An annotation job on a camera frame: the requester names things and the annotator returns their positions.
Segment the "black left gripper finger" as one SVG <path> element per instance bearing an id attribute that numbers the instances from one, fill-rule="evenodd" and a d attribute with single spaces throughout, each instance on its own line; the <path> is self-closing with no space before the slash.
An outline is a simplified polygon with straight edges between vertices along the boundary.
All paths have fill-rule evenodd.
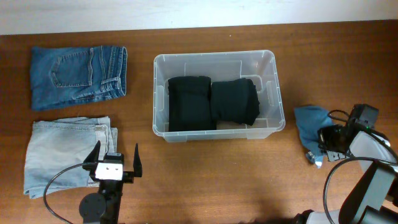
<path id="1" fill-rule="evenodd" d="M 97 141 L 93 150 L 88 154 L 86 159 L 83 161 L 82 168 L 84 170 L 95 170 L 96 169 L 96 166 L 98 163 L 98 158 L 99 158 L 99 153 L 100 153 L 100 147 L 101 147 L 101 142 Z"/>
<path id="2" fill-rule="evenodd" d="M 134 177 L 142 177 L 142 162 L 139 156 L 138 143 L 136 143 L 134 149 L 133 169 L 134 169 Z"/>

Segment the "blue garment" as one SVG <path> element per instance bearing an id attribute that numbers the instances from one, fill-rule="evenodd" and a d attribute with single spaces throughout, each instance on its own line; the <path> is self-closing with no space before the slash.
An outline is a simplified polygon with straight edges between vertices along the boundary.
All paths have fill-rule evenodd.
<path id="1" fill-rule="evenodd" d="M 316 168 L 321 168 L 324 153 L 318 147 L 318 130 L 328 126 L 333 126 L 331 118 L 328 117 L 329 111 L 319 106 L 301 106 L 294 108 L 296 126 L 299 138 L 308 150 L 305 157 L 309 163 Z"/>

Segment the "black garment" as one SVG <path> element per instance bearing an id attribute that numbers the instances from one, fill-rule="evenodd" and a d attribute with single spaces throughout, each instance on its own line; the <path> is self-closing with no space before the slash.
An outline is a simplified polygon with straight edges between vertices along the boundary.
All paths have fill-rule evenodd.
<path id="1" fill-rule="evenodd" d="M 216 129 L 211 117 L 209 77 L 175 77 L 168 84 L 170 132 Z"/>

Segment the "dark navy garment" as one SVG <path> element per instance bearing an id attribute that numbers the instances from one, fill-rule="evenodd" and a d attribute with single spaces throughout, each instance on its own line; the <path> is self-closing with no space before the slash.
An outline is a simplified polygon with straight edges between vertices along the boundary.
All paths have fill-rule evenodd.
<path id="1" fill-rule="evenodd" d="M 252 126 L 260 114 L 256 86 L 247 78 L 211 85 L 211 117 Z"/>

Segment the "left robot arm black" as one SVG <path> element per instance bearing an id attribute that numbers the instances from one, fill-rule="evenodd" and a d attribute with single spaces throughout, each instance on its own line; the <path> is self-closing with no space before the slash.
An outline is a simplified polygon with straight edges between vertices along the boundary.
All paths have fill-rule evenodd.
<path id="1" fill-rule="evenodd" d="M 134 149 L 133 170 L 124 170 L 124 155 L 108 152 L 100 159 L 101 143 L 83 161 L 82 168 L 89 171 L 90 178 L 99 183 L 96 193 L 86 195 L 80 202 L 79 213 L 83 223 L 117 223 L 123 196 L 123 185 L 132 184 L 134 178 L 142 177 L 142 163 L 138 146 Z"/>

